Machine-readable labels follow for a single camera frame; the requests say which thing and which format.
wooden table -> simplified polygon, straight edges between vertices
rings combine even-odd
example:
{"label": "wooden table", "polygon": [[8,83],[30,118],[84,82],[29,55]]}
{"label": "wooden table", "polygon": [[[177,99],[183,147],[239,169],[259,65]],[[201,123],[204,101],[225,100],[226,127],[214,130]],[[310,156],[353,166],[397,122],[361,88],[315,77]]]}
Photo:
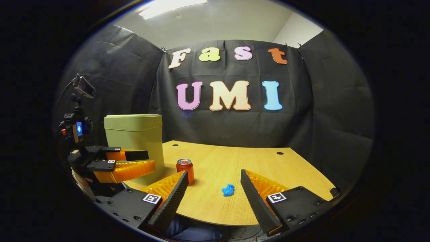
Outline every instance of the wooden table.
{"label": "wooden table", "polygon": [[[240,148],[180,141],[163,144],[165,171],[161,179],[176,173],[176,162],[190,159],[195,182],[188,186],[176,211],[207,223],[243,226],[258,224],[240,184],[241,169],[247,169],[288,188],[304,186],[325,200],[331,200],[334,185],[291,148]],[[134,189],[143,185],[126,181]],[[223,196],[222,188],[235,186],[234,195]]]}

green container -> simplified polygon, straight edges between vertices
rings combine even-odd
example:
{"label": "green container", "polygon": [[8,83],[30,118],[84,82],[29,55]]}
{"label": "green container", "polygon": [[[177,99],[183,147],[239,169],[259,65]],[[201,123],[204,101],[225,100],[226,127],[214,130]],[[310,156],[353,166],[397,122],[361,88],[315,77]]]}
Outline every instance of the green container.
{"label": "green container", "polygon": [[108,115],[104,118],[107,144],[122,149],[145,149],[149,159],[155,162],[155,171],[131,181],[150,185],[159,180],[164,171],[163,139],[160,115]]}

white wall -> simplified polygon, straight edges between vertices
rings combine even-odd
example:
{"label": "white wall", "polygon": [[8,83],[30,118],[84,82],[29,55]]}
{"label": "white wall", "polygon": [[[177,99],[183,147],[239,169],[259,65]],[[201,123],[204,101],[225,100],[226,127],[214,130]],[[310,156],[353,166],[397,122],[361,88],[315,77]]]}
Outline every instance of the white wall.
{"label": "white wall", "polygon": [[273,40],[274,43],[285,44],[298,48],[315,35],[323,31],[318,25],[293,12],[284,27]]}

red soda can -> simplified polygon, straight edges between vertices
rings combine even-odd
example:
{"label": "red soda can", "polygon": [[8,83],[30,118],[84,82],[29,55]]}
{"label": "red soda can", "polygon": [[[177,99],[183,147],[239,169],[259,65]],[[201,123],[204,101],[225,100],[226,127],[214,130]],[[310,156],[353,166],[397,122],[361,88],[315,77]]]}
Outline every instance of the red soda can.
{"label": "red soda can", "polygon": [[176,171],[188,171],[188,185],[194,183],[194,169],[190,159],[179,159],[176,163]]}

blue toy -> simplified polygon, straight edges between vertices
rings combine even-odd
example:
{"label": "blue toy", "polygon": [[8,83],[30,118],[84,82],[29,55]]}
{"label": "blue toy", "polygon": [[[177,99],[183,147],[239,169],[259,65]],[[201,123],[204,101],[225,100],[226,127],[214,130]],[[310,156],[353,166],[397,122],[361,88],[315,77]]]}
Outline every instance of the blue toy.
{"label": "blue toy", "polygon": [[234,186],[231,184],[228,184],[226,188],[221,189],[221,191],[224,193],[224,197],[233,195],[234,192]]}

